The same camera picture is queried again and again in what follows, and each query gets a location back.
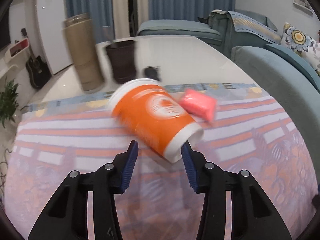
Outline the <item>orange paper cup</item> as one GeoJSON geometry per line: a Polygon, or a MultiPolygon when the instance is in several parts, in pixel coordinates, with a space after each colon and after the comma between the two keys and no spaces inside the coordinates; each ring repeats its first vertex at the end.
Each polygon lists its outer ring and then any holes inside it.
{"type": "Polygon", "coordinates": [[[199,142],[204,130],[159,82],[135,79],[120,86],[108,101],[112,116],[147,146],[171,163],[181,147],[199,142]]]}

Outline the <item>green potted plant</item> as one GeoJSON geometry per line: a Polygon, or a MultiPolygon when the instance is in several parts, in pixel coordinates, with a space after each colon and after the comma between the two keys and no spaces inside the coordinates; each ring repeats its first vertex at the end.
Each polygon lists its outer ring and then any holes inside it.
{"type": "Polygon", "coordinates": [[[5,81],[4,90],[1,91],[1,125],[5,129],[7,123],[18,124],[21,120],[21,109],[17,101],[19,87],[15,80],[5,81]]]}

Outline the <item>pink clay bag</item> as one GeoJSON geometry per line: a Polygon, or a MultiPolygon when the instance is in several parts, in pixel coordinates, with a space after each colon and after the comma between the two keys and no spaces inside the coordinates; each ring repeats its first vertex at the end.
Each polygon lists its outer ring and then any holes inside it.
{"type": "Polygon", "coordinates": [[[178,101],[188,113],[193,114],[207,122],[214,120],[217,100],[198,91],[187,89],[178,101]]]}

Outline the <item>teal fabric sofa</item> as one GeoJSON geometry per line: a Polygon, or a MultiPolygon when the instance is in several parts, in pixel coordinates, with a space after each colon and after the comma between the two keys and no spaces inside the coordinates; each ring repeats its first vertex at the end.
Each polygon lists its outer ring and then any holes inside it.
{"type": "MultiPolygon", "coordinates": [[[[254,18],[247,11],[236,12],[254,18]]],[[[258,21],[265,24],[263,16],[258,21]]],[[[319,138],[319,75],[307,61],[280,43],[236,33],[227,11],[214,10],[204,22],[149,20],[140,25],[137,34],[188,35],[200,39],[231,59],[274,96],[304,139],[314,142],[319,138]]]]}

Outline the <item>black guitar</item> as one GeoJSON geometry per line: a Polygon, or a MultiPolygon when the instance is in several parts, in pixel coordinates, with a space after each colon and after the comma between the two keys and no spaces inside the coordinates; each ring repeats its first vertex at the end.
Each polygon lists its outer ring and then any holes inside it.
{"type": "MultiPolygon", "coordinates": [[[[28,38],[28,34],[25,28],[21,29],[21,34],[24,38],[28,38]]],[[[34,52],[31,48],[30,41],[29,43],[29,51],[30,57],[26,62],[25,66],[29,74],[29,80],[31,86],[36,89],[40,90],[52,77],[51,72],[49,70],[48,64],[42,61],[40,56],[35,56],[34,52]]]]}

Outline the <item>white tv shelf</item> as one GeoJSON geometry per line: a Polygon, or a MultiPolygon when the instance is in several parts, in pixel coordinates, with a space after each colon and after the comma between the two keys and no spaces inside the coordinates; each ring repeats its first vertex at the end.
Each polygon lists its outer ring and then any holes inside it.
{"type": "Polygon", "coordinates": [[[16,44],[13,44],[4,54],[6,67],[1,70],[1,77],[10,71],[19,73],[25,68],[25,64],[30,57],[30,43],[28,38],[24,38],[16,44]]]}

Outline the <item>black small object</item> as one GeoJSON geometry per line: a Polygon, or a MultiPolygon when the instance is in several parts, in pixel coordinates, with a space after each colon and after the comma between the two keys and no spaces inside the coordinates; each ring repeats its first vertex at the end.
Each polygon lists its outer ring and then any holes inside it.
{"type": "Polygon", "coordinates": [[[157,67],[146,67],[143,70],[144,76],[148,79],[160,81],[157,67]]]}

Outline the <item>dark brown bin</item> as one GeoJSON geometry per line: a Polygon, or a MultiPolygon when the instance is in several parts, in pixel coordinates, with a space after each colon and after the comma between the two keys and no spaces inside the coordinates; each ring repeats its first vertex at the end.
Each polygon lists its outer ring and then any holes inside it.
{"type": "Polygon", "coordinates": [[[105,47],[112,67],[113,79],[118,84],[134,80],[137,76],[135,65],[135,41],[113,42],[105,47]]]}

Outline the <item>floral blanket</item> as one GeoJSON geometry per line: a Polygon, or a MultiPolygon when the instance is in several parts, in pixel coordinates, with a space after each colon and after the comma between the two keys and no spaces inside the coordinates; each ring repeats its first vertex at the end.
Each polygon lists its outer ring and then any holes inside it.
{"type": "Polygon", "coordinates": [[[307,61],[319,75],[319,42],[289,23],[284,24],[281,45],[291,49],[307,61]]]}

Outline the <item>framed picture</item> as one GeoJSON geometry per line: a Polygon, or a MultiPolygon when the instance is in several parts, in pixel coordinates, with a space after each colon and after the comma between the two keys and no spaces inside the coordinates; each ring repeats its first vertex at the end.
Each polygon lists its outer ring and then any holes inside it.
{"type": "Polygon", "coordinates": [[[308,13],[309,15],[313,14],[311,5],[307,0],[293,0],[293,4],[303,12],[308,13]]]}

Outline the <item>white refrigerator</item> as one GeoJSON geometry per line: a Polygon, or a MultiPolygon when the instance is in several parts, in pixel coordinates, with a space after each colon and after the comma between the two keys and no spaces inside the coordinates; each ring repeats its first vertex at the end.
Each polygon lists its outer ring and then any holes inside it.
{"type": "Polygon", "coordinates": [[[42,48],[52,74],[72,64],[65,41],[64,0],[36,0],[36,14],[42,48]]]}

